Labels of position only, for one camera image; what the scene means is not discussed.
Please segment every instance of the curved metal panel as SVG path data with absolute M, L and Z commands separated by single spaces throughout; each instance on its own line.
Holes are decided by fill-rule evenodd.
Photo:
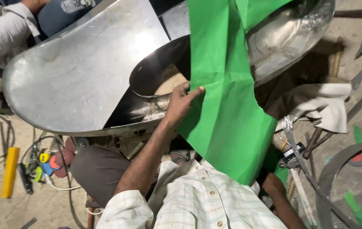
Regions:
M 13 111 L 38 128 L 101 130 L 133 68 L 168 41 L 148 0 L 104 0 L 61 34 L 11 60 L 4 93 Z

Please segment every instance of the plaid shirt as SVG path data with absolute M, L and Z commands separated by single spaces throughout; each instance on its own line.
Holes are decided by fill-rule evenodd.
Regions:
M 139 190 L 115 195 L 100 218 L 104 228 L 286 229 L 257 194 L 208 162 L 183 166 L 164 161 L 148 202 Z

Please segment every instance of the man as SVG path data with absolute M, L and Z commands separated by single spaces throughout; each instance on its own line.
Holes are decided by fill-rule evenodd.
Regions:
M 0 0 L 0 68 L 12 57 L 60 32 L 102 0 Z
M 271 197 L 278 217 L 249 186 L 216 171 L 205 160 L 188 161 L 186 154 L 178 152 L 171 155 L 178 164 L 161 163 L 175 128 L 205 90 L 201 86 L 188 91 L 189 82 L 174 89 L 165 117 L 133 162 L 95 148 L 75 157 L 72 175 L 106 206 L 97 228 L 305 228 L 274 174 L 267 175 L 262 188 Z
M 27 38 L 38 36 L 35 16 L 49 0 L 22 0 L 0 6 L 0 68 L 15 55 L 27 49 Z

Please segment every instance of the tape measure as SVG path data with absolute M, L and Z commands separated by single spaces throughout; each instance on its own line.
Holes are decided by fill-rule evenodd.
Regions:
M 48 154 L 48 153 L 41 153 L 40 154 L 40 162 L 42 162 L 42 163 L 48 162 L 50 158 L 51 158 L 51 155 Z

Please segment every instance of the hand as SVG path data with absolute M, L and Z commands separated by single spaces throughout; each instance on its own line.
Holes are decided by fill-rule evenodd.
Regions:
M 269 173 L 262 184 L 262 189 L 273 198 L 276 195 L 286 196 L 286 188 L 283 182 L 274 174 Z
M 49 1 L 50 0 L 22 0 L 21 3 L 23 3 L 34 16 L 37 16 Z
M 191 109 L 191 104 L 194 99 L 204 93 L 205 88 L 200 86 L 194 91 L 189 93 L 188 91 L 189 81 L 178 85 L 171 94 L 170 103 L 168 104 L 166 115 L 162 121 L 168 124 L 170 128 L 176 128 L 182 122 Z

